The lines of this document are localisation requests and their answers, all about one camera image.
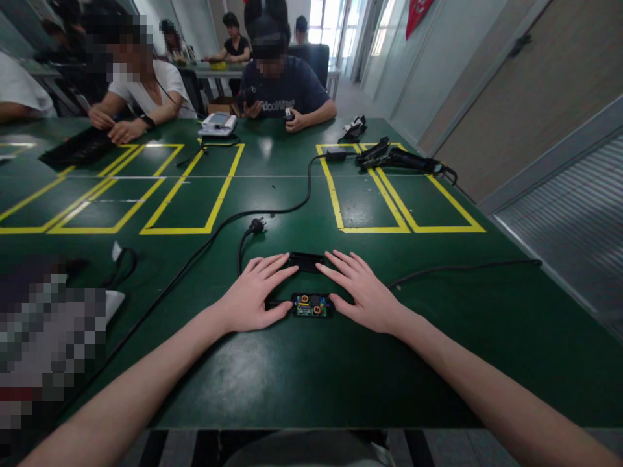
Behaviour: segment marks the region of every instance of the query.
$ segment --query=black chair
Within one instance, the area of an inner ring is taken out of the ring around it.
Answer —
[[[79,96],[80,100],[93,105],[101,102],[108,91],[106,73],[94,73],[88,64],[49,62],[48,66],[60,73],[62,80],[56,80],[56,83],[65,94],[73,94],[67,95],[72,101]]]
[[[178,70],[180,71],[180,75],[182,75],[184,87],[186,88],[188,98],[190,99],[190,103],[193,105],[195,112],[199,115],[205,115],[206,108],[203,105],[201,85],[197,79],[197,74],[191,69],[178,68]]]
[[[305,60],[311,66],[311,69],[320,84],[326,89],[326,83],[329,78],[329,46],[325,44],[307,44],[293,45],[288,47],[288,55],[292,55]]]

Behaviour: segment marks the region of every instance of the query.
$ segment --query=black t-shirt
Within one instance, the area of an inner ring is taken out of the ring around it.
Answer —
[[[238,43],[238,49],[234,48],[234,41],[232,41],[231,38],[229,38],[228,40],[225,41],[225,45],[223,46],[225,47],[225,50],[229,52],[229,55],[232,56],[240,56],[243,55],[245,53],[245,48],[251,48],[249,45],[249,41],[247,40],[247,38],[244,38],[243,36],[240,36],[240,42]]]
[[[263,102],[262,114],[268,118],[283,118],[286,108],[309,114],[329,100],[312,67],[293,56],[286,57],[284,72],[279,78],[266,78],[256,62],[249,63],[242,72],[242,89],[249,86],[257,88],[256,97]]]

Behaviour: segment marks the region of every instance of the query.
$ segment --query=red banner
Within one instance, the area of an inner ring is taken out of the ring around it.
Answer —
[[[418,25],[420,20],[424,17],[433,0],[410,0],[409,4],[409,21],[407,22],[407,39],[411,36],[411,33]]]

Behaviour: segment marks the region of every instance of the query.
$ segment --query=green tabletop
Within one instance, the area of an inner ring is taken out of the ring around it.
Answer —
[[[195,64],[189,64],[185,66],[178,66],[179,69],[193,70],[197,77],[203,78],[241,78],[247,63],[227,63],[225,68],[212,69],[209,62],[197,62]],[[330,65],[328,68],[328,76],[332,79],[338,79],[340,69],[335,65]]]
[[[223,219],[302,200],[309,160],[324,150],[318,145],[337,142],[345,123],[292,136],[282,121],[241,121],[241,145],[201,155],[197,124],[175,121],[136,146],[64,173],[37,156],[87,121],[4,127],[0,154],[19,154],[0,165],[2,269],[31,254],[83,257],[90,265],[76,285],[96,287],[112,271],[114,241],[132,247],[138,267],[120,287],[127,299],[108,325],[111,350]],[[362,142],[383,136],[410,149],[381,119],[369,120]],[[248,240],[245,262],[337,248],[357,252],[388,283],[439,265],[525,258],[445,180],[400,169],[359,173],[352,160],[316,161],[312,189],[298,211],[265,216],[267,231]],[[250,220],[226,227],[73,410],[228,289]],[[323,276],[303,272],[280,286],[275,298],[304,291],[349,298]],[[395,294],[574,422],[623,426],[623,348],[539,268],[440,272],[405,283]],[[339,314],[288,317],[265,331],[225,337],[153,420],[159,428],[223,429],[479,425],[405,345]]]

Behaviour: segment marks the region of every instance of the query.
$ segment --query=door handle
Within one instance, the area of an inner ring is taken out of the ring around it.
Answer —
[[[524,34],[515,41],[511,52],[508,54],[509,58],[514,58],[521,53],[525,46],[532,43],[532,34]]]

